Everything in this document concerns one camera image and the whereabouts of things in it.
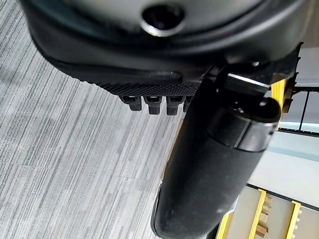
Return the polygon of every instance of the black plastic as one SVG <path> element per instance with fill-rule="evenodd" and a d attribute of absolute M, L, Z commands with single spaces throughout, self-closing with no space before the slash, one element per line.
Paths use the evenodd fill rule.
<path fill-rule="evenodd" d="M 166 112 L 168 116 L 177 115 L 178 106 L 185 101 L 185 96 L 168 96 L 166 97 Z"/>
<path fill-rule="evenodd" d="M 132 111 L 142 110 L 142 99 L 140 96 L 120 96 L 120 99 L 124 104 L 129 105 Z"/>
<path fill-rule="evenodd" d="M 280 59 L 297 46 L 311 13 L 311 0 L 264 0 L 218 28 L 160 39 L 120 31 L 111 23 L 100 25 L 61 1 L 20 1 L 44 57 L 70 64 L 67 74 L 98 85 L 128 80 L 122 80 L 121 71 L 95 72 L 98 67 L 175 72 L 181 76 L 179 84 L 193 84 L 215 64 Z M 88 79 L 92 74 L 99 77 Z M 132 76 L 130 81 L 140 80 Z M 175 78 L 162 84 L 172 84 L 171 80 Z"/>
<path fill-rule="evenodd" d="M 179 131 L 155 205 L 152 228 L 159 237 L 200 238 L 229 211 L 281 115 L 275 100 L 250 104 L 249 99 L 219 91 L 211 80 L 203 80 Z"/>
<path fill-rule="evenodd" d="M 150 115 L 159 115 L 160 114 L 161 100 L 162 100 L 162 97 L 158 97 L 158 96 L 144 97 L 145 103 L 149 105 Z"/>

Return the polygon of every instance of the black bar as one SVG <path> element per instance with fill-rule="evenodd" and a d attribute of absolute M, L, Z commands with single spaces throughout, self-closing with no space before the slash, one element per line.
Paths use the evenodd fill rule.
<path fill-rule="evenodd" d="M 300 92 L 318 92 L 319 93 L 319 87 L 295 86 L 293 90 L 293 96 Z"/>
<path fill-rule="evenodd" d="M 279 128 L 277 131 L 319 138 L 319 133 L 317 132 L 310 132 L 310 131 L 291 129 L 291 128 Z"/>
<path fill-rule="evenodd" d="M 310 92 L 307 92 L 306 102 L 305 102 L 305 106 L 304 106 L 303 115 L 301 116 L 301 121 L 300 121 L 299 130 L 301 130 L 301 127 L 303 126 L 304 117 L 305 117 L 306 108 L 307 108 L 308 99 L 309 99 L 309 93 L 310 93 Z"/>

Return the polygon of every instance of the textured rubber surface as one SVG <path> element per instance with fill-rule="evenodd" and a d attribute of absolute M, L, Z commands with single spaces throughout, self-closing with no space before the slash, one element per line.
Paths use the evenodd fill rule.
<path fill-rule="evenodd" d="M 199 85 L 104 84 L 99 85 L 117 96 L 193 96 Z"/>

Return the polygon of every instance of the striped carpet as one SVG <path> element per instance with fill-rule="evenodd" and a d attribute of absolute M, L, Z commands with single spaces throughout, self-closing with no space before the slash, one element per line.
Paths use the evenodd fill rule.
<path fill-rule="evenodd" d="M 178 122 L 54 69 L 0 0 L 0 239 L 154 239 Z"/>

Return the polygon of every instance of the white wall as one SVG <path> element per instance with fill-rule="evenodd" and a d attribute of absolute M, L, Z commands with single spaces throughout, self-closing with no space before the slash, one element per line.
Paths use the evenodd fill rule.
<path fill-rule="evenodd" d="M 266 151 L 248 183 L 319 207 L 319 162 Z"/>
<path fill-rule="evenodd" d="M 312 125 L 307 129 L 318 131 L 319 124 Z M 274 153 L 281 153 L 293 157 L 319 161 L 319 138 L 291 133 L 275 132 L 267 150 Z"/>

